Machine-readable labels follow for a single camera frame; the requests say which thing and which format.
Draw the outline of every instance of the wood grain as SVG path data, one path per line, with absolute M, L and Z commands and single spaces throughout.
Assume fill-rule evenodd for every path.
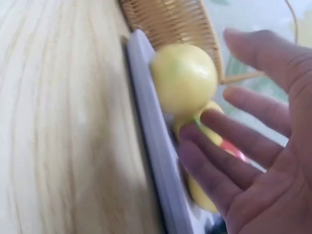
M 0 233 L 153 234 L 116 0 L 0 1 Z

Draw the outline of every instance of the yellow toy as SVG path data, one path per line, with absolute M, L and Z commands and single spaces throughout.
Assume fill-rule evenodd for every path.
M 211 108 L 223 112 L 211 99 L 217 89 L 217 72 L 211 58 L 200 48 L 172 44 L 157 51 L 151 63 L 157 95 L 164 112 L 174 116 L 174 132 L 196 121 L 202 132 L 217 146 L 246 161 L 244 155 L 217 133 L 200 123 L 200 115 Z M 188 175 L 188 187 L 194 202 L 204 210 L 217 209 L 200 185 Z

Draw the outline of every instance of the fingernail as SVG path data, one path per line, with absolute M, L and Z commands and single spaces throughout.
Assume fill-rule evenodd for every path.
M 238 29 L 235 28 L 226 28 L 224 30 L 225 35 L 237 35 L 237 34 L 242 34 L 242 31 L 239 31 Z
M 229 96 L 233 94 L 235 90 L 235 86 L 229 86 L 223 91 L 223 97 L 224 99 L 227 99 Z

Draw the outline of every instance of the white tray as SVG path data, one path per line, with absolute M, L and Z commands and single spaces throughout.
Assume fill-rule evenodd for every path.
M 211 213 L 197 207 L 182 182 L 178 157 L 150 73 L 154 49 L 145 34 L 136 30 L 127 45 L 133 86 L 157 193 L 169 234 L 205 234 L 212 226 Z

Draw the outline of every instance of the light wood surface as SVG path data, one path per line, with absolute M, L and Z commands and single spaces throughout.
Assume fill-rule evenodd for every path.
M 116 0 L 0 0 L 0 233 L 161 233 Z

